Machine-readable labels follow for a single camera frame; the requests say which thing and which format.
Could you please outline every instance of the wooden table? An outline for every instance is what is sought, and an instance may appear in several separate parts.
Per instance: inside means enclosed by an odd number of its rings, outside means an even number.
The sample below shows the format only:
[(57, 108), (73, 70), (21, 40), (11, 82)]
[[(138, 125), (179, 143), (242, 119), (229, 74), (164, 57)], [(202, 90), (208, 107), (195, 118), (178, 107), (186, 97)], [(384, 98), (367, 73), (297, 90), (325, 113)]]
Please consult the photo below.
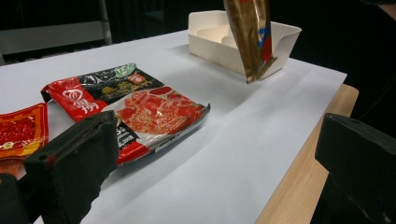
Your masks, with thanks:
[[(326, 112), (350, 116), (359, 92), (343, 84)], [(323, 118), (306, 140), (256, 223), (309, 223), (328, 175), (315, 160)]]

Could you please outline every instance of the brown package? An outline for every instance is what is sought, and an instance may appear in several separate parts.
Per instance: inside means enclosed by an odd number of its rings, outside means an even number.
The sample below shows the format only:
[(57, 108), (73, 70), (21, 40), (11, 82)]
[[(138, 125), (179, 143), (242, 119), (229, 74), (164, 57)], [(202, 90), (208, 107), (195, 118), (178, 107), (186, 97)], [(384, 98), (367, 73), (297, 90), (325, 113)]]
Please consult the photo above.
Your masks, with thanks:
[(224, 0), (247, 83), (259, 79), (274, 62), (268, 0)]

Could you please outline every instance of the white cardboard tray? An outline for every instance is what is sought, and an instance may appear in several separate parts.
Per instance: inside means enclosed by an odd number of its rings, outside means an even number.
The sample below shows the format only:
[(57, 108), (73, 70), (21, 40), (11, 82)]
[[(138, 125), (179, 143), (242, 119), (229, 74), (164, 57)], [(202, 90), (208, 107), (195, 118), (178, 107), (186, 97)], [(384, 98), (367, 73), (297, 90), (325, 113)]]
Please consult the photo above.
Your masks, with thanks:
[[(277, 59), (262, 78), (283, 68), (301, 31), (299, 27), (271, 21), (272, 49)], [(191, 54), (245, 75), (241, 55), (225, 11), (191, 13), (188, 32)]]

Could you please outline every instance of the hanging snack bag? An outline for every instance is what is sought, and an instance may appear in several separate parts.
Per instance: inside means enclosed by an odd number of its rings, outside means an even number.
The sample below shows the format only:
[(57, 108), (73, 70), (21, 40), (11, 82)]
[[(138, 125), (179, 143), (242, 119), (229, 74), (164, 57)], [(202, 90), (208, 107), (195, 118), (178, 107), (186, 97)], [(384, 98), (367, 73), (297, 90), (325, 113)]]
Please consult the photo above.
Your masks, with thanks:
[(0, 115), (0, 173), (17, 175), (22, 160), (48, 141), (46, 104)]
[(56, 101), (75, 121), (106, 110), (119, 119), (117, 164), (136, 161), (197, 127), (210, 106), (195, 103), (134, 63), (47, 85), (44, 99)]
[(224, 0), (247, 83), (259, 79), (275, 58), (268, 0)]

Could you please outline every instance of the white tabletop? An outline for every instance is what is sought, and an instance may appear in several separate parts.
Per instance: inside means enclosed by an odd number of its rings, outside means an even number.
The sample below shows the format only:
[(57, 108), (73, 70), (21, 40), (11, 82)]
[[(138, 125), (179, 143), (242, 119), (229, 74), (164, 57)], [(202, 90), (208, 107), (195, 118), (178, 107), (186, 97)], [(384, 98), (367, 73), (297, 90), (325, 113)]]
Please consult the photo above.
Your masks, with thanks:
[[(0, 113), (43, 102), (54, 80), (126, 63), (212, 109), (195, 132), (113, 172), (82, 223), (254, 223), (346, 77), (289, 59), (246, 84), (189, 54), (183, 31), (1, 66)], [(49, 139), (72, 124), (49, 103)]]

